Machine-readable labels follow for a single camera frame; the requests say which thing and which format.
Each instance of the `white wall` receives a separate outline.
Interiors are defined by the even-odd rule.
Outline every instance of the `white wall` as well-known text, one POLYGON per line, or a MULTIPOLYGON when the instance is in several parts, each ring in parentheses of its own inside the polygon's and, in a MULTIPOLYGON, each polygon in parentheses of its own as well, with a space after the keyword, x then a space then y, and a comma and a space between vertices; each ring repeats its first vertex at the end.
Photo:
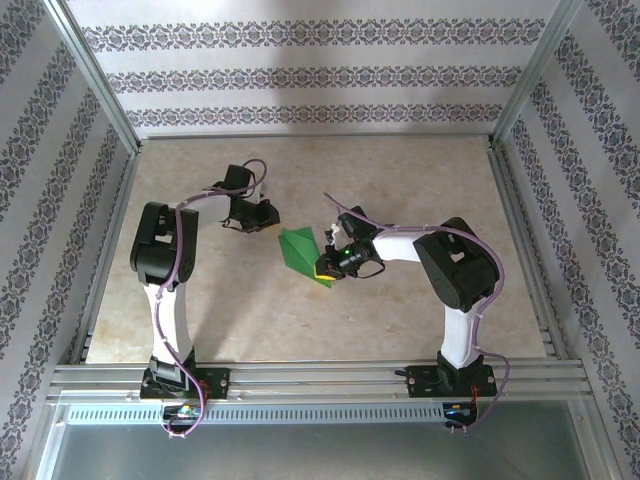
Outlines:
POLYGON ((624 478, 640 478, 640 66, 636 2, 585 2, 506 142, 564 339, 624 478))
POLYGON ((128 155, 37 0, 0 0, 0 478, 20 478, 128 155))
POLYGON ((490 133, 557 0, 69 0, 141 137, 490 133))

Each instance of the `glass panel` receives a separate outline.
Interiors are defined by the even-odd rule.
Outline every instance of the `glass panel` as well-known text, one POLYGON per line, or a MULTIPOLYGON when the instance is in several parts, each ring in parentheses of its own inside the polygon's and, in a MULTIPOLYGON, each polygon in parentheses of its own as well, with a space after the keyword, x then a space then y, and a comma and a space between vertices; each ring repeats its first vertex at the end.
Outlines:
POLYGON ((503 403, 465 437, 438 424, 69 425, 55 479, 589 478, 564 402, 503 403))

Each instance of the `beige marble floor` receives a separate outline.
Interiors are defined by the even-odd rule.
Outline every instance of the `beige marble floor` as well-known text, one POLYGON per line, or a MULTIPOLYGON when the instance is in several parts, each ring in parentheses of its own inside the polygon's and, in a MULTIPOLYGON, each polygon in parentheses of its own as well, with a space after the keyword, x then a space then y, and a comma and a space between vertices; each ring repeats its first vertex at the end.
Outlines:
MULTIPOLYGON (((246 138, 144 146, 89 362, 149 359, 149 307, 128 260, 144 204, 177 202, 221 180, 229 163, 254 157, 269 164, 269 197, 281 227, 310 225, 320 245, 335 220, 323 191, 384 223, 464 218, 495 248, 507 275, 485 314, 482 346, 513 357, 545 356, 481 139, 246 138)), ((435 358, 443 308, 421 266, 391 262, 383 275, 328 289, 285 267, 281 227, 245 235, 213 225, 200 232, 187 294, 198 360, 435 358)))

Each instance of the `robotic arm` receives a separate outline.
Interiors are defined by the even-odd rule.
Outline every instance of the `robotic arm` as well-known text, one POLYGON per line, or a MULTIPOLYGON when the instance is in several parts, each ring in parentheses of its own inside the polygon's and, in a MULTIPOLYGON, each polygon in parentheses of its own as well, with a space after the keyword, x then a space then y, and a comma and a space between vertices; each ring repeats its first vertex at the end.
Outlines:
MULTIPOLYGON (((353 211, 364 216, 360 207, 353 211)), ((382 230, 349 213, 338 219, 352 242, 337 250, 333 245, 333 231, 326 232, 330 245, 316 262, 316 275, 332 280, 346 276, 367 278, 360 277, 358 270, 369 261, 381 266, 373 275, 384 271, 386 261, 421 263, 445 310, 445 335, 438 352, 438 382, 449 392, 472 382, 483 362, 483 356, 472 345, 474 318, 499 279, 498 268, 489 254, 472 241, 446 232, 382 230)), ((458 217, 442 226, 475 236, 458 217)))
MULTIPOLYGON (((238 191, 252 183, 255 184, 255 175, 250 169, 230 165, 224 181, 206 190, 238 191)), ((245 194, 201 198, 180 211, 182 254, 178 273, 172 285, 163 292, 158 308, 158 321, 177 360, 189 371, 195 372, 196 367, 193 342, 187 329, 186 282, 195 266, 198 231, 218 222, 223 228, 252 233, 280 223, 278 210, 265 198, 262 186, 260 183, 245 194)), ((158 292, 173 270, 177 248, 175 205, 148 203, 142 212, 130 263, 144 285, 152 316, 158 292)), ((153 353, 145 377, 148 377, 145 378, 147 383, 152 382, 159 389, 193 392, 192 382, 169 354, 155 328, 153 353)))

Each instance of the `green paper object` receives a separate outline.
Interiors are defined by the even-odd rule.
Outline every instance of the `green paper object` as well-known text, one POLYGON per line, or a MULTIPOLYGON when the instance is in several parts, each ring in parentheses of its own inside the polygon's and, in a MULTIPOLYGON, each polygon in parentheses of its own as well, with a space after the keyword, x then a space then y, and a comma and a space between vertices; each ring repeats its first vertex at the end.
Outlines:
POLYGON ((320 252, 311 227, 304 227, 298 230, 283 229, 278 236, 278 240, 280 241, 280 249, 287 267, 325 287, 331 288, 329 280, 322 280, 315 276, 314 266, 316 260, 320 258, 320 252))

